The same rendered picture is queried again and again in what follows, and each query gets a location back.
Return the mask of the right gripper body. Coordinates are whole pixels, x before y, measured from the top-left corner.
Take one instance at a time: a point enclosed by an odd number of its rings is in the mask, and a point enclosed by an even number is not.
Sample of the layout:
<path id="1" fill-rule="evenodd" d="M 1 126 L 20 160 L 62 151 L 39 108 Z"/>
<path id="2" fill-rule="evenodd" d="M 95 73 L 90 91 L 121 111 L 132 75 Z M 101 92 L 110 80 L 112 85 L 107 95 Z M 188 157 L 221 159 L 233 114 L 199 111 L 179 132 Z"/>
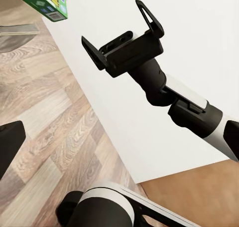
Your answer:
<path id="1" fill-rule="evenodd" d="M 134 41 L 143 36 L 144 34 Z M 159 38 L 155 39 L 153 34 L 151 34 L 134 45 L 129 46 L 131 43 L 133 43 L 133 41 L 110 53 L 106 57 L 109 66 L 113 64 L 118 66 L 134 58 L 133 61 L 110 72 L 109 75 L 115 78 L 128 72 L 141 86 L 149 85 L 159 77 L 159 72 L 161 70 L 155 58 L 155 56 L 163 53 L 161 41 Z"/>

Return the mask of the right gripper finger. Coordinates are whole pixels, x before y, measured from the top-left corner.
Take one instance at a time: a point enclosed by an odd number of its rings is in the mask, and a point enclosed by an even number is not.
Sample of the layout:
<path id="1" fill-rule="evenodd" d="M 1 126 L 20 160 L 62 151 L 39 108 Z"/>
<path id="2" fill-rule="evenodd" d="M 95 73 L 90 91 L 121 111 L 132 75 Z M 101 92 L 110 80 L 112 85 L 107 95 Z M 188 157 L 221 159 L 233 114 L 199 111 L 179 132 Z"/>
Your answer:
<path id="1" fill-rule="evenodd" d="M 92 43 L 90 43 L 84 36 L 81 36 L 81 42 L 83 47 L 85 48 L 86 52 L 89 54 L 97 68 L 102 71 L 103 69 L 106 70 L 106 72 L 110 73 L 121 66 L 131 62 L 134 60 L 134 58 L 131 58 L 130 60 L 116 66 L 113 64 L 112 66 L 109 66 L 109 63 L 106 59 L 106 56 L 104 56 L 101 52 L 100 49 L 97 49 Z"/>
<path id="2" fill-rule="evenodd" d="M 149 26 L 149 29 L 144 32 L 144 36 L 140 39 L 134 41 L 129 46 L 134 45 L 135 43 L 139 42 L 140 40 L 143 40 L 147 36 L 153 34 L 155 39 L 161 38 L 164 36 L 164 29 L 160 22 L 156 19 L 156 17 L 152 14 L 152 12 L 149 10 L 149 8 L 143 3 L 141 0 L 135 0 L 137 6 L 139 7 L 139 10 L 141 11 L 147 25 Z M 150 22 L 147 18 L 149 16 L 152 19 L 152 22 Z"/>

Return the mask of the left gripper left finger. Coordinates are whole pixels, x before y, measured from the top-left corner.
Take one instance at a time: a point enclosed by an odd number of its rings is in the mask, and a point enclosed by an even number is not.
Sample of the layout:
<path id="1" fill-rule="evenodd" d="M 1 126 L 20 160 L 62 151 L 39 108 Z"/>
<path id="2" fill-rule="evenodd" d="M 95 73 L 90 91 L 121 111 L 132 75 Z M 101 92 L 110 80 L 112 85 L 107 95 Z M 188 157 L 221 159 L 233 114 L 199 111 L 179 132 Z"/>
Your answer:
<path id="1" fill-rule="evenodd" d="M 0 180 L 25 139 L 25 128 L 21 120 L 0 126 Z"/>

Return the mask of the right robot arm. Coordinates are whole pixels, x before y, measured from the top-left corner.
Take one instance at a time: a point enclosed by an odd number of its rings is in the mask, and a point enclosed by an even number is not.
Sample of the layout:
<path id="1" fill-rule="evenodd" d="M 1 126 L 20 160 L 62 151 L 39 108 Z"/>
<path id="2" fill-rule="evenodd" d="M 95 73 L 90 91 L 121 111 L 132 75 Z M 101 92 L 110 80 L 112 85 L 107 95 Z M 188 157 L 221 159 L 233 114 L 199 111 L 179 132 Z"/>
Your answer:
<path id="1" fill-rule="evenodd" d="M 211 105 L 207 99 L 162 71 L 155 56 L 163 53 L 160 38 L 164 36 L 164 29 L 143 1 L 135 1 L 149 29 L 140 37 L 136 32 L 128 30 L 100 49 L 81 36 L 86 52 L 100 71 L 105 69 L 113 78 L 128 72 L 146 92 L 146 98 L 151 105 L 171 105 L 168 114 L 174 123 L 188 128 L 239 163 L 223 138 L 227 121 L 237 119 Z"/>

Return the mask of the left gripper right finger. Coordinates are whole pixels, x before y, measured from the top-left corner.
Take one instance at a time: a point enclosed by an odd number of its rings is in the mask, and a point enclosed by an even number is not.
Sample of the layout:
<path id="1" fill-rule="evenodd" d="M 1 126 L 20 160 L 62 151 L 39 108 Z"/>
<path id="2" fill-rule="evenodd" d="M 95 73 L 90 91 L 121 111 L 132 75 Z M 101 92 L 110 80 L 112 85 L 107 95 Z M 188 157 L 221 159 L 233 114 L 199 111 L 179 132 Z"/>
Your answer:
<path id="1" fill-rule="evenodd" d="M 228 120 L 225 125 L 223 138 L 239 160 L 239 122 Z"/>

